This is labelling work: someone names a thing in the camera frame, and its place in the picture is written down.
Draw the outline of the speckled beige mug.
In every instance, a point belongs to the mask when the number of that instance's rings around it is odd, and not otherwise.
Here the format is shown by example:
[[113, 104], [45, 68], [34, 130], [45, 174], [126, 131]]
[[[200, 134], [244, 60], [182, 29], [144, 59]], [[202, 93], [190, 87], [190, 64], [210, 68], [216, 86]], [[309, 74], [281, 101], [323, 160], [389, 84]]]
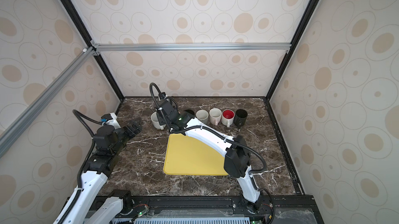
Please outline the speckled beige mug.
[[164, 128], [165, 128], [166, 125], [161, 125], [161, 124], [160, 124], [156, 112], [154, 112], [154, 113], [151, 114], [151, 121], [152, 121], [153, 126], [154, 126], [156, 129], [164, 130]]

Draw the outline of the black-green mug white base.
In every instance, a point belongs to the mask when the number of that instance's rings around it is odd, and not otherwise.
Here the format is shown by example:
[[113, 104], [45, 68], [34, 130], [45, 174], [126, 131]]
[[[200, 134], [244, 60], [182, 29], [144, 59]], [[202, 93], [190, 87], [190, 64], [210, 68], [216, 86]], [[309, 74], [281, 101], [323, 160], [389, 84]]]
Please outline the black-green mug white base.
[[185, 110], [185, 112], [195, 116], [195, 112], [193, 110], [187, 109], [187, 110]]

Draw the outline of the grey mug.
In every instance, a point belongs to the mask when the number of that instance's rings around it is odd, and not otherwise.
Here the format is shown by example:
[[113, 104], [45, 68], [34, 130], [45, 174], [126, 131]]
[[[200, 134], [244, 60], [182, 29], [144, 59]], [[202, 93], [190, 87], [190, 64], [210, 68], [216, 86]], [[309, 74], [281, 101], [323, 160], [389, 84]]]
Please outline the grey mug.
[[203, 124], [207, 125], [209, 114], [206, 110], [198, 110], [195, 114], [196, 118], [200, 120]]

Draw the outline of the pink mug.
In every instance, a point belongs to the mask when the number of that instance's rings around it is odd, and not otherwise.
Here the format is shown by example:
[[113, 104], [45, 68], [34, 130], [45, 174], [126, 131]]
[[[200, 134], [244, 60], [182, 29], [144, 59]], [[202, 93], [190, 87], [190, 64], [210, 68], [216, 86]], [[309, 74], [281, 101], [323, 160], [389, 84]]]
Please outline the pink mug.
[[218, 108], [213, 108], [209, 111], [209, 121], [212, 125], [217, 126], [222, 117], [222, 111]]

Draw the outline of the white mug red inside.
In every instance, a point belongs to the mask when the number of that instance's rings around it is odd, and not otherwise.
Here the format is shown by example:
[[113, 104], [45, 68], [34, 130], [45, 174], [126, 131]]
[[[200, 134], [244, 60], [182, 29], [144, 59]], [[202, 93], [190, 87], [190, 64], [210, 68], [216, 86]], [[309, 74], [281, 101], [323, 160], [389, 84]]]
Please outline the white mug red inside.
[[221, 123], [227, 128], [229, 128], [233, 124], [234, 118], [235, 118], [234, 111], [226, 109], [222, 112]]

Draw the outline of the black mug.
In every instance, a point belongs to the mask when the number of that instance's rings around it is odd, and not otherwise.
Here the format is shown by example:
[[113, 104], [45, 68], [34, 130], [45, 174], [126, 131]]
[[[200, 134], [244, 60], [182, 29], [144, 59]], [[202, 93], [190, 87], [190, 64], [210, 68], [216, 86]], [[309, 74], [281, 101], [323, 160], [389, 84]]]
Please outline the black mug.
[[245, 125], [246, 119], [248, 117], [248, 112], [244, 109], [238, 109], [235, 112], [235, 117], [234, 117], [234, 125], [240, 129], [241, 127], [243, 127]]

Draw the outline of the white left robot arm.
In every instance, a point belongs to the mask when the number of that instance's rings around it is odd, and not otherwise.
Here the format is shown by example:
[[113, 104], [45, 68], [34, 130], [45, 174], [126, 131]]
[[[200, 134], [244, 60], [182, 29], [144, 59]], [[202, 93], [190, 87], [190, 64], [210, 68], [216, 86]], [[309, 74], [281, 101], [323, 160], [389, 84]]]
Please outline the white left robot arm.
[[68, 199], [61, 213], [56, 218], [56, 224], [107, 224], [116, 215], [128, 215], [133, 211], [134, 201], [131, 193], [126, 190], [115, 190], [105, 200], [96, 212], [87, 218], [90, 207], [95, 202], [98, 192], [110, 178], [114, 168], [120, 161], [120, 153], [128, 141], [142, 131], [142, 119], [132, 119], [121, 127], [112, 114], [106, 114], [98, 124], [97, 132], [87, 125], [86, 116], [78, 116], [91, 136], [89, 153], [77, 175], [77, 187]]

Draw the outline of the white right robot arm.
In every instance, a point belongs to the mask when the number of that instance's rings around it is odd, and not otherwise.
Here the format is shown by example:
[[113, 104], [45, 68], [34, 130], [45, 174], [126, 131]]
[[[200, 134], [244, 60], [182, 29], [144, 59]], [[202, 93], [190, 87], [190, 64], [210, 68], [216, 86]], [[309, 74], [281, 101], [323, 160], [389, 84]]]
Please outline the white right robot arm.
[[223, 169], [237, 179], [243, 198], [256, 204], [261, 198], [261, 189], [256, 185], [253, 174], [264, 172], [265, 159], [253, 148], [246, 145], [243, 136], [225, 135], [202, 123], [194, 115], [179, 112], [170, 97], [152, 96], [157, 118], [165, 124], [171, 134], [184, 135], [204, 143], [217, 151], [223, 158]]

